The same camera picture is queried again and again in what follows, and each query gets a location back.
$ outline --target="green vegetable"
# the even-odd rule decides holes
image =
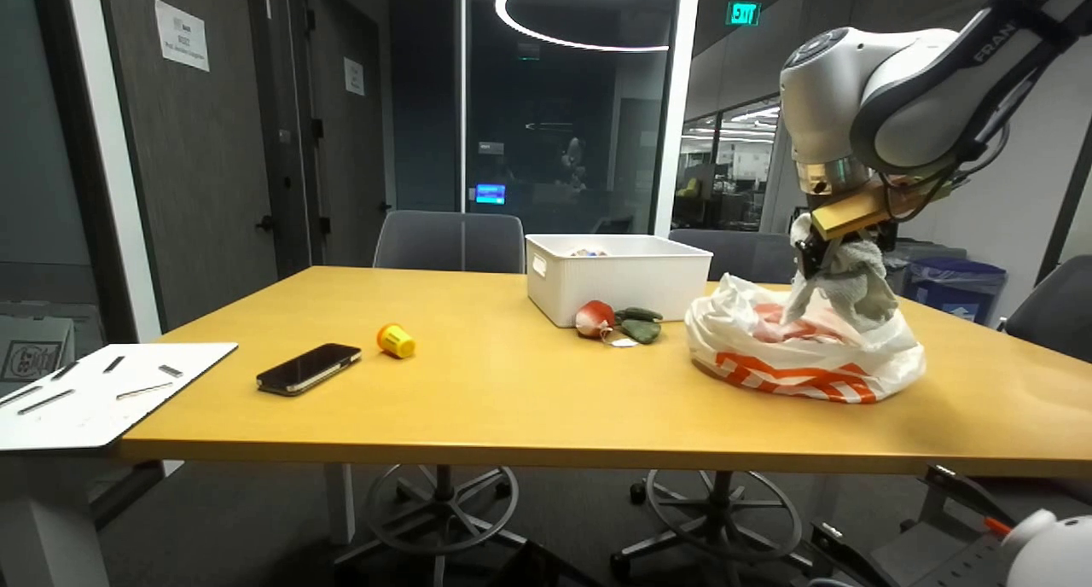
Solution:
[[[636,343],[651,345],[660,337],[660,323],[651,323],[648,320],[626,319],[621,322],[622,334],[629,335]]]
[[[645,310],[644,308],[626,308],[615,312],[616,320],[646,320],[649,323],[658,323],[664,319],[658,311]]]

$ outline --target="white plastic bag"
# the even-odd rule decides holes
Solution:
[[[925,373],[925,349],[901,311],[858,334],[817,291],[803,319],[781,326],[787,299],[725,273],[687,311],[690,357],[738,387],[842,404],[875,404]]]

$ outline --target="table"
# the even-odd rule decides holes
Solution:
[[[347,489],[339,465],[355,463],[907,475],[940,463],[971,476],[1092,478],[1092,366],[922,304],[903,311],[926,347],[925,376],[877,405],[836,405],[710,378],[688,360],[682,323],[632,349],[577,338],[524,284],[308,268],[164,335],[239,347],[117,453],[327,464],[336,494]],[[378,352],[385,323],[414,335],[416,357]],[[300,397],[257,392],[254,374],[328,342],[363,346],[364,358]],[[351,529],[352,506],[332,498],[337,529]]]

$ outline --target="blue recycling bin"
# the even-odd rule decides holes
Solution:
[[[925,257],[910,264],[903,296],[986,325],[994,300],[1005,287],[1006,276],[1004,268],[993,264],[956,257]]]

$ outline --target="blue screen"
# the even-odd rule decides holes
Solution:
[[[489,203],[489,205],[503,205],[503,183],[478,183],[477,189],[475,190],[474,201],[476,203]]]

